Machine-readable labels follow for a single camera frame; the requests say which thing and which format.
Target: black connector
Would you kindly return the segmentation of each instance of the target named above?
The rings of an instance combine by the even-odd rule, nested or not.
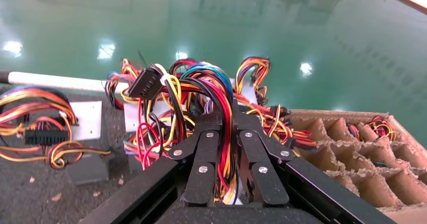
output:
[[[286,125],[286,126],[291,126],[292,125],[292,122],[291,122],[291,120],[290,119],[285,119],[284,121],[283,121],[283,123]]]
[[[52,119],[61,124],[61,126],[66,126],[65,120],[62,117],[52,117]]]
[[[161,77],[154,69],[146,68],[138,75],[136,81],[129,88],[129,96],[144,100],[153,100],[163,87],[160,82]]]
[[[61,130],[26,130],[25,144],[52,146],[68,140],[68,132]]]
[[[23,116],[17,117],[17,118],[15,119],[15,121],[16,121],[16,123],[17,123],[17,124],[20,124],[20,123],[27,123],[27,122],[29,122],[29,121],[30,121],[30,114],[25,114],[25,115],[23,115]]]

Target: cardboard divider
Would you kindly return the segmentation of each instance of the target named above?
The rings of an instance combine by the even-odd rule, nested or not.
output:
[[[427,173],[419,175],[418,179],[427,185]]]
[[[328,129],[327,133],[333,140],[357,141],[348,131],[347,124],[342,117]]]
[[[377,140],[376,144],[370,144],[369,150],[364,147],[361,150],[363,149],[363,155],[374,165],[385,163],[387,168],[404,168],[404,163],[396,161],[390,143],[387,137],[382,137]]]
[[[375,141],[378,138],[378,135],[368,125],[359,123],[357,128],[359,129],[360,136],[364,141]]]
[[[322,118],[305,120],[302,118],[291,118],[294,130],[309,130],[311,132],[310,138],[315,141],[330,140],[326,134],[326,129],[323,124]]]
[[[369,161],[365,156],[360,155],[357,152],[353,152],[351,156],[338,155],[336,159],[345,165],[345,169],[348,171],[359,171],[359,170],[373,170],[375,169],[374,164]]]
[[[392,149],[396,158],[410,162],[412,167],[427,168],[427,159],[414,147],[403,142],[393,142]]]
[[[308,162],[316,166],[322,171],[342,171],[345,170],[343,163],[337,161],[330,145],[326,145],[323,149],[319,150],[316,154],[306,156]]]
[[[345,188],[353,192],[355,195],[360,196],[359,190],[356,185],[354,185],[353,181],[349,176],[346,175],[338,175],[334,177],[335,180],[337,180],[341,185],[343,185]]]
[[[386,179],[379,174],[368,176],[354,184],[359,190],[360,197],[374,207],[403,205],[387,185]]]
[[[386,178],[387,184],[406,205],[427,203],[427,186],[409,171]]]

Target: white pipe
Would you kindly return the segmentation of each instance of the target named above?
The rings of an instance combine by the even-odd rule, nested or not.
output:
[[[12,71],[9,73],[8,82],[12,85],[38,85],[69,90],[104,92],[104,86],[107,81]],[[117,84],[115,92],[120,94],[120,92],[127,87],[128,85],[126,83],[119,83]]]

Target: cardboard box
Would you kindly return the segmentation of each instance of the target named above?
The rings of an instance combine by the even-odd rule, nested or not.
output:
[[[382,116],[397,133],[395,141],[378,138],[366,123]],[[427,151],[387,113],[293,110],[292,127],[308,129],[318,151],[301,154],[354,194],[397,223],[427,219]],[[353,137],[346,124],[359,129]],[[386,167],[374,162],[384,161]]]

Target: cable tie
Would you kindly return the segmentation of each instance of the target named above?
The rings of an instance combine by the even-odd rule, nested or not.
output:
[[[160,83],[162,83],[162,85],[166,85],[165,84],[165,80],[168,79],[171,75],[169,73],[166,73],[162,76],[162,78],[160,78]]]

